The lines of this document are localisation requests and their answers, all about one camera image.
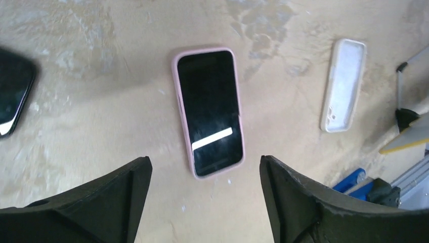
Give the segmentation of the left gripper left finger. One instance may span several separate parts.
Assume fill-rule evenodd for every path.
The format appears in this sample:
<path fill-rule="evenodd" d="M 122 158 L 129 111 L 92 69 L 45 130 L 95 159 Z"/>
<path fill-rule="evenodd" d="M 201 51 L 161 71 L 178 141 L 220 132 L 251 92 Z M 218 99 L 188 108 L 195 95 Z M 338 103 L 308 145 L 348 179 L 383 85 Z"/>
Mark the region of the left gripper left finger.
<path fill-rule="evenodd" d="M 134 242 L 152 175 L 139 157 L 95 180 L 1 209 L 1 242 Z"/>

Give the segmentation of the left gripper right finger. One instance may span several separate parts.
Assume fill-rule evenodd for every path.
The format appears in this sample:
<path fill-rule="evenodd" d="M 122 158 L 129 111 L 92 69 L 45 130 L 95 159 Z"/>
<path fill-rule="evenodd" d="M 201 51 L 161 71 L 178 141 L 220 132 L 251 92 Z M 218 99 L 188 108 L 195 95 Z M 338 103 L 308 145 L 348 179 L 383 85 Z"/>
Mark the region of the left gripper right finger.
<path fill-rule="evenodd" d="M 428 242 L 428 210 L 402 210 L 333 190 L 271 155 L 260 178 L 275 242 Z"/>

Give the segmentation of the white phone case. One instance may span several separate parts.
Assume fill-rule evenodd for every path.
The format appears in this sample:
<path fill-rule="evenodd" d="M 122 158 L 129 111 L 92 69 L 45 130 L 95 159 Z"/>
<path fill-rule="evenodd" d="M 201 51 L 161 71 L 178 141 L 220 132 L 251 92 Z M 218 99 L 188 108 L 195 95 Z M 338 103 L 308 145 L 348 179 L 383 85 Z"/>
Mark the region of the white phone case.
<path fill-rule="evenodd" d="M 337 133 L 351 127 L 366 55 L 367 47 L 362 42 L 342 38 L 334 44 L 320 119 L 321 130 Z"/>

